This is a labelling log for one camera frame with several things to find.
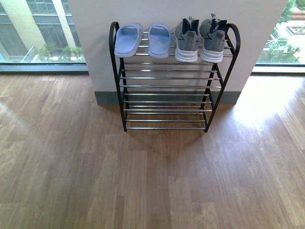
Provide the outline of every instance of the tree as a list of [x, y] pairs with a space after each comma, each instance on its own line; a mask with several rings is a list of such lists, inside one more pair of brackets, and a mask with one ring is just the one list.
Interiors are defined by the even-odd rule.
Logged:
[[277, 23], [282, 24], [283, 22], [288, 22], [292, 19], [292, 7], [295, 5], [295, 0], [288, 0], [288, 3]]

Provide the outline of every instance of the white shoe sole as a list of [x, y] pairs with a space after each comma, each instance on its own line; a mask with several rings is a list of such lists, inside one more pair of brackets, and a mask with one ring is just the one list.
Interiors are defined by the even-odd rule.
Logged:
[[176, 43], [175, 58], [179, 62], [194, 63], [198, 60], [198, 51], [183, 51], [179, 49], [178, 39], [173, 34], [173, 40]]
[[203, 41], [203, 45], [200, 51], [200, 59], [202, 61], [209, 63], [220, 63], [221, 61], [223, 61], [223, 53], [224, 53], [223, 51], [216, 52], [216, 51], [206, 50], [204, 47], [204, 39], [200, 33], [198, 37]]

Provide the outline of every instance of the metal shoe rack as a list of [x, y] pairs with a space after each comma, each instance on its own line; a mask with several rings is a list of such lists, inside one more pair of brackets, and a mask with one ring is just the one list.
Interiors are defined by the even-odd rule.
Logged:
[[[119, 24], [114, 21], [110, 27], [109, 49], [124, 131], [207, 132], [240, 50], [238, 28], [234, 24], [227, 24], [224, 58], [231, 58], [231, 63], [224, 79], [216, 63], [203, 62], [200, 57], [195, 63], [176, 61], [175, 43], [168, 58], [149, 57], [148, 32], [143, 33], [137, 53], [125, 58], [128, 61], [115, 57], [118, 29]], [[235, 45], [228, 36], [230, 29], [235, 36]], [[212, 98], [213, 91], [219, 93], [216, 101]]]

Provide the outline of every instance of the white pillar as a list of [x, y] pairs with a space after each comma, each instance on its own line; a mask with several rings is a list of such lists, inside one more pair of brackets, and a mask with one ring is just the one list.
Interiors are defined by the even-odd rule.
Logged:
[[61, 27], [63, 30], [63, 33], [65, 34], [67, 43], [69, 47], [76, 47], [75, 42], [74, 42], [74, 38], [72, 36], [72, 32], [70, 30], [67, 18], [66, 18], [66, 14], [65, 14], [65, 10], [63, 9], [61, 0], [53, 0], [53, 4], [55, 7], [55, 10], [57, 12], [59, 21], [61, 22]]

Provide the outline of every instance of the wooden floor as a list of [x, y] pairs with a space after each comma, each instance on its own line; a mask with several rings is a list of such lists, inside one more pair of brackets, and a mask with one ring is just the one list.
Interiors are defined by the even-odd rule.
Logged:
[[250, 77], [208, 133], [123, 132], [88, 76], [0, 77], [0, 229], [305, 229], [305, 78]]

